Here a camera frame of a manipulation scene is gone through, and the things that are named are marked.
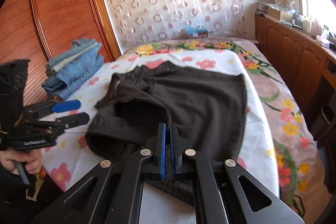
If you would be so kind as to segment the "person's left hand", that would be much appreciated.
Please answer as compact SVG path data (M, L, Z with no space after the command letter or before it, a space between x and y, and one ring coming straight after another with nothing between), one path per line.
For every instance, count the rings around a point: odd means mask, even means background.
M29 153L13 150L1 151L1 165L13 174L19 174L15 162L25 162L29 174L38 174L42 168L42 153L39 149Z

